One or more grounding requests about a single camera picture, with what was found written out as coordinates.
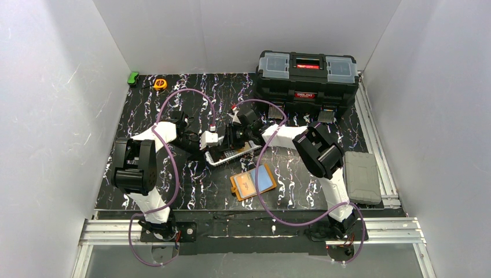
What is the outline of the orange leather card holder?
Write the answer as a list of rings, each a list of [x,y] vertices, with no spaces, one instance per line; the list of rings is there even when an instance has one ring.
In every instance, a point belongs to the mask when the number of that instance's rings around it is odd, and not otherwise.
[[[240,202],[256,196],[257,189],[259,189],[259,193],[264,193],[277,187],[268,164],[262,164],[247,172],[236,174],[230,177],[230,182],[231,194]]]

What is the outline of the white plastic basket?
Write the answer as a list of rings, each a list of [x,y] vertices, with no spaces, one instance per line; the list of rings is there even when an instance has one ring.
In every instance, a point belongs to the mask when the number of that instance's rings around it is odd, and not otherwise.
[[[227,163],[231,160],[237,159],[247,153],[254,152],[257,149],[261,148],[260,145],[256,145],[252,141],[248,141],[248,142],[252,146],[252,148],[248,152],[238,152],[237,151],[238,149],[218,151],[218,152],[212,152],[211,150],[208,150],[204,153],[205,160],[211,166],[219,166],[221,164]]]

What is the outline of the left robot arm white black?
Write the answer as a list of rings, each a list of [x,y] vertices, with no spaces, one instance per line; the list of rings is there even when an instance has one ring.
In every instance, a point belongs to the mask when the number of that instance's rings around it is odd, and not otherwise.
[[[145,213],[145,220],[151,224],[164,224],[171,214],[169,207],[148,213],[166,205],[156,188],[156,154],[163,148],[159,138],[189,153],[189,160],[203,159],[199,136],[189,130],[191,122],[190,116],[177,111],[171,113],[167,121],[156,125],[157,134],[148,129],[136,136],[120,137],[115,141],[110,183],[133,199]]]

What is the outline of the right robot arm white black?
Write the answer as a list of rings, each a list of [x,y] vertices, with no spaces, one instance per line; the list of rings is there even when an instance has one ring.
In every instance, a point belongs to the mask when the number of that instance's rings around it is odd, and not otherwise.
[[[284,122],[264,125],[251,110],[240,111],[233,107],[229,112],[230,130],[224,141],[234,148],[253,141],[263,148],[294,149],[308,172],[321,185],[328,210],[322,216],[307,222],[308,225],[327,218],[328,232],[343,238],[356,223],[354,207],[349,199],[342,177],[345,152],[320,122],[307,126],[288,127]]]

